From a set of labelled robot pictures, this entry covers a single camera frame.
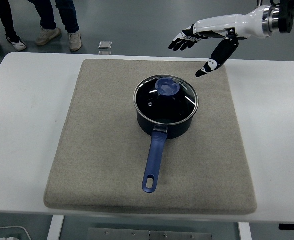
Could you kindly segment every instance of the pot lid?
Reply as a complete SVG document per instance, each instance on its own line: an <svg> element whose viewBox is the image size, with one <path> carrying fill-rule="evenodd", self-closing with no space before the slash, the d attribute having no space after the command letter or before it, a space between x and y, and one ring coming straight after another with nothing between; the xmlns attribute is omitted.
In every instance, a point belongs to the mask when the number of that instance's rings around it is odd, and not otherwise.
<svg viewBox="0 0 294 240"><path fill-rule="evenodd" d="M168 75L152 76L138 85L134 103L139 114L155 124L175 125L197 111L198 97L186 81Z"/></svg>

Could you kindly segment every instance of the white robotic hand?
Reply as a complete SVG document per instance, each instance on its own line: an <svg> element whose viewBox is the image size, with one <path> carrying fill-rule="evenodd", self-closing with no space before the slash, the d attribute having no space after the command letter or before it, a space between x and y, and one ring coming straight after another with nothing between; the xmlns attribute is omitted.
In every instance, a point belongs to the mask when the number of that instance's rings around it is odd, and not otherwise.
<svg viewBox="0 0 294 240"><path fill-rule="evenodd" d="M201 77L219 69L237 49L239 40L251 36L265 39L274 32L290 33L293 21L294 0L280 0L279 4L258 5L247 15L235 14L200 20L183 30L168 48L183 51L201 40L223 38L209 61L196 73L196 77Z"/></svg>

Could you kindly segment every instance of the person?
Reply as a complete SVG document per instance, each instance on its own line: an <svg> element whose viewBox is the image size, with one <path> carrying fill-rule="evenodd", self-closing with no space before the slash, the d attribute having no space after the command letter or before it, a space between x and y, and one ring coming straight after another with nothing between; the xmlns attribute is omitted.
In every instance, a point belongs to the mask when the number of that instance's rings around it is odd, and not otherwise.
<svg viewBox="0 0 294 240"><path fill-rule="evenodd" d="M36 39L36 45L44 46L52 39L62 34L62 31L55 23L54 10L51 0L28 0L35 5L41 18L40 34ZM68 32L69 48L72 52L78 51L82 47L80 27L77 23L77 13L73 0L55 0L56 8L62 23Z"/></svg>
<svg viewBox="0 0 294 240"><path fill-rule="evenodd" d="M5 28L7 41L13 45L17 51L25 50L27 45L15 32L12 9L8 0L0 0L0 19Z"/></svg>

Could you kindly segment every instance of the sneaker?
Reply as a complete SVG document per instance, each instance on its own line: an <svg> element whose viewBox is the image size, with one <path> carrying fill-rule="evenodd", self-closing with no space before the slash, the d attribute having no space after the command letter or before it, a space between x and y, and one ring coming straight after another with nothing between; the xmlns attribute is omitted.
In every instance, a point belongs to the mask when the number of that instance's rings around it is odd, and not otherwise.
<svg viewBox="0 0 294 240"><path fill-rule="evenodd" d="M24 43L19 36L16 38L6 36L6 39L18 52L27 48L26 43Z"/></svg>
<svg viewBox="0 0 294 240"><path fill-rule="evenodd" d="M53 40L54 38L58 37L60 34L62 34L62 30L60 30L58 27L51 30L51 29L45 29L41 26L39 37L36 39L36 45L44 46L47 43L49 43L51 40Z"/></svg>
<svg viewBox="0 0 294 240"><path fill-rule="evenodd" d="M81 49L82 47L82 36L81 32L77 31L75 33L68 33L68 39L69 39L69 48L70 51L75 52Z"/></svg>

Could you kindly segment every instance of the blue handle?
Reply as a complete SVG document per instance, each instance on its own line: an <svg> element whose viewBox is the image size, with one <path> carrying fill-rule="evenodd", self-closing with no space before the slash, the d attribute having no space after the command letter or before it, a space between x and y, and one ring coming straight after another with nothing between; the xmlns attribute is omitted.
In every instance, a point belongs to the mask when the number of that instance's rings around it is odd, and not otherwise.
<svg viewBox="0 0 294 240"><path fill-rule="evenodd" d="M167 132L163 131L154 130L152 132L148 160L142 180L142 189L146 193L151 194L156 190L167 135ZM147 186L148 180L152 181L150 188Z"/></svg>

